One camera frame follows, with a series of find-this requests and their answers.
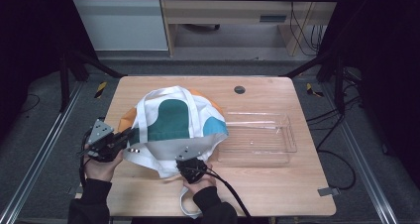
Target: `wooden table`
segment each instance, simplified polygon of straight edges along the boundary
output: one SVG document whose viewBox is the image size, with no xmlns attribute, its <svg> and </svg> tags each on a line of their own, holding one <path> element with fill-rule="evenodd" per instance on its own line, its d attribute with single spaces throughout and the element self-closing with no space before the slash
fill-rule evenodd
<svg viewBox="0 0 420 224">
<path fill-rule="evenodd" d="M 331 195 L 320 196 L 327 180 L 318 159 L 292 81 L 285 77 L 253 76 L 128 76 L 117 87 L 105 122 L 118 128 L 120 118 L 149 91 L 180 85 L 194 88 L 235 112 L 286 113 L 290 119 L 297 153 L 288 165 L 278 168 L 227 168 L 212 156 L 213 170 L 238 192 L 253 216 L 329 216 L 336 212 Z M 234 87 L 244 86 L 237 94 Z M 123 161 L 116 169 L 108 196 L 111 216 L 183 216 L 179 207 L 180 175 L 158 178 L 152 169 Z M 222 200 L 244 213 L 223 183 Z M 191 196 L 184 199 L 189 211 L 196 210 Z"/>
</svg>

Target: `white fabric handle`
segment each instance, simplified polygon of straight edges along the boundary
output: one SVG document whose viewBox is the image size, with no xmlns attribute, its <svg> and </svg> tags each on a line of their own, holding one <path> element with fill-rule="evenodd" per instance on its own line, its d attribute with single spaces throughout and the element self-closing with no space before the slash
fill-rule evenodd
<svg viewBox="0 0 420 224">
<path fill-rule="evenodd" d="M 140 100 L 137 105 L 137 122 L 139 123 L 139 132 L 140 132 L 140 143 L 146 143 L 148 141 L 148 124 L 146 120 L 146 110 L 145 110 L 145 102 L 148 98 L 159 97 L 169 94 L 182 94 L 183 98 L 187 100 L 188 104 L 188 115 L 189 115 L 189 123 L 190 127 L 192 127 L 192 131 L 189 131 L 189 134 L 193 135 L 193 137 L 198 137 L 201 134 L 199 116 L 197 111 L 197 106 L 195 105 L 194 98 L 192 97 L 191 93 L 180 86 L 173 86 L 167 88 L 161 88 L 154 90 Z"/>
<path fill-rule="evenodd" d="M 196 212 L 196 213 L 190 213 L 190 212 L 188 212 L 185 208 L 184 208 L 184 206 L 182 205 L 182 197 L 185 195 L 185 193 L 187 193 L 188 192 L 188 188 L 186 187 L 186 186 L 184 186 L 182 189 L 181 189 L 181 193 L 180 193 L 180 195 L 179 195 L 179 205 L 181 206 L 181 210 L 182 210 L 182 212 L 185 214 L 185 215 L 187 215 L 187 216 L 189 216 L 189 217 L 191 217 L 192 219 L 196 219 L 197 217 L 199 217 L 200 215 L 201 215 L 201 211 L 198 211 L 198 212 Z"/>
</svg>

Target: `small black hole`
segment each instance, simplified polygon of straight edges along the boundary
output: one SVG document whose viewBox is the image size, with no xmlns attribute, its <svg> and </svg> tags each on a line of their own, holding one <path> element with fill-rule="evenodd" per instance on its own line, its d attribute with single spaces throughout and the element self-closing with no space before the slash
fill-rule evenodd
<svg viewBox="0 0 420 224">
<path fill-rule="evenodd" d="M 236 93 L 238 93 L 238 94 L 243 94 L 243 93 L 245 93 L 245 87 L 244 87 L 244 86 L 236 86 L 236 87 L 234 88 L 234 90 L 235 90 L 235 92 L 236 92 Z"/>
</svg>

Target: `metal bracket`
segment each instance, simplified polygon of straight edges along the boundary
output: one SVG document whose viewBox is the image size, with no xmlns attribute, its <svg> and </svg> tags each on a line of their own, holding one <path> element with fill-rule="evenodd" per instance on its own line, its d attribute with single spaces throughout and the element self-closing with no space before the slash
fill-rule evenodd
<svg viewBox="0 0 420 224">
<path fill-rule="evenodd" d="M 114 132 L 112 127 L 98 119 L 96 120 L 95 125 L 93 125 L 92 133 L 89 137 L 89 140 L 87 141 L 87 144 L 90 146 L 108 136 L 112 132 Z"/>
<path fill-rule="evenodd" d="M 185 149 L 177 157 L 175 157 L 175 159 L 179 162 L 184 162 L 199 156 L 201 156 L 201 152 L 185 147 Z"/>
<path fill-rule="evenodd" d="M 318 193 L 320 196 L 326 196 L 326 195 L 338 195 L 340 194 L 340 189 L 338 189 L 337 187 L 324 187 L 324 188 L 319 188 L 318 189 Z"/>
</svg>

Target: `white cabinet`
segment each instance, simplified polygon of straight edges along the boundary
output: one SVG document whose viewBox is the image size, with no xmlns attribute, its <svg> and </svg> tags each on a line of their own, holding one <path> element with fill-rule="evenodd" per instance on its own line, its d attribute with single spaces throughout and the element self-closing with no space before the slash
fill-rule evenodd
<svg viewBox="0 0 420 224">
<path fill-rule="evenodd" d="M 167 51 L 158 0 L 74 0 L 96 51 Z"/>
</svg>

